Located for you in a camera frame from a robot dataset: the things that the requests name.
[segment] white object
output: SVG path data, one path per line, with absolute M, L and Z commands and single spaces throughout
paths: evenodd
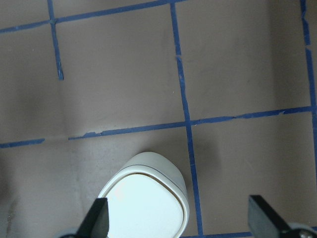
M 108 238 L 178 238 L 188 223 L 184 178 L 157 153 L 134 156 L 98 197 L 108 198 Z

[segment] gray floor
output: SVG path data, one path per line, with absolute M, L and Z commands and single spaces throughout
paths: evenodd
M 317 226 L 306 60 L 312 52 L 317 69 L 317 1 L 306 2 L 310 44 L 299 0 L 177 2 L 181 56 L 169 4 L 58 22 L 145 2 L 53 0 L 62 81 L 49 22 L 14 28 L 49 20 L 47 1 L 0 1 L 0 237 L 53 238 L 79 226 L 105 183 L 143 151 L 184 175 L 184 236 L 248 235 L 250 194 L 289 222 Z

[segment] white lid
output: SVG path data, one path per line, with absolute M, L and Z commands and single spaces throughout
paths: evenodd
M 109 238 L 173 238 L 184 220 L 176 197 L 147 175 L 124 177 L 106 197 Z

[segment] black object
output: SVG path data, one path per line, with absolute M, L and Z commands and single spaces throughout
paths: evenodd
M 76 234 L 60 238 L 106 238 L 109 232 L 109 212 L 106 198 L 97 198 Z
M 292 229 L 259 195 L 249 197 L 248 223 L 255 238 L 317 238 L 305 226 Z

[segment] metal bolt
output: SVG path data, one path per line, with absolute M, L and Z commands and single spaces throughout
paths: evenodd
M 299 237 L 300 238 L 313 238 L 313 234 L 308 232 L 308 231 L 301 230 L 299 232 Z

